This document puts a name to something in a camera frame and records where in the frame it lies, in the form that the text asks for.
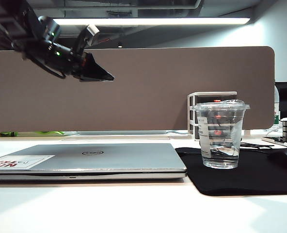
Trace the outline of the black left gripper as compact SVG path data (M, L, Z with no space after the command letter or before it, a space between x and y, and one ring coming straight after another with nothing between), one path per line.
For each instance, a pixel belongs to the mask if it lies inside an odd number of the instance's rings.
M67 75L72 75L80 82L102 82L104 79L114 77L95 62L91 53L76 53L70 50L68 55L69 70Z

